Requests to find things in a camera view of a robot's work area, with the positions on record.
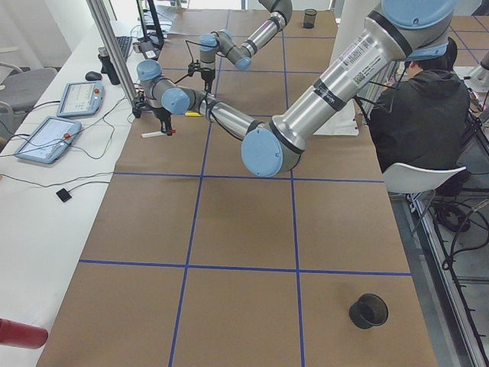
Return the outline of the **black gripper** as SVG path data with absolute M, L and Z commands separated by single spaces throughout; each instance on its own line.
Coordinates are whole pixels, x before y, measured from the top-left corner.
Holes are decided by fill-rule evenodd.
M 201 79 L 204 81 L 204 90 L 207 93 L 212 92 L 212 84 L 215 80 L 215 70 L 208 67 L 202 67 L 200 69 Z
M 165 108 L 158 108 L 155 109 L 155 116 L 160 120 L 160 132 L 167 136 L 171 136 L 173 134 L 171 113 Z

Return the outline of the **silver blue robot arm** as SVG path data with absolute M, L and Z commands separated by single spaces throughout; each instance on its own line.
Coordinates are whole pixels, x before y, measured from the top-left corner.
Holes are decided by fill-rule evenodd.
M 147 101 L 170 134 L 173 115 L 198 112 L 241 142 L 241 159 L 259 177 L 290 171 L 309 137 L 393 61 L 441 55 L 448 44 L 454 1 L 382 1 L 364 29 L 287 111 L 259 122 L 215 98 L 210 91 L 178 86 L 156 60 L 138 64 Z
M 259 1 L 259 3 L 270 12 L 270 16 L 240 45 L 233 41 L 228 29 L 199 36 L 199 72 L 206 92 L 212 91 L 217 54 L 221 54 L 236 69 L 246 70 L 251 65 L 251 58 L 290 22 L 293 13 L 291 1 Z

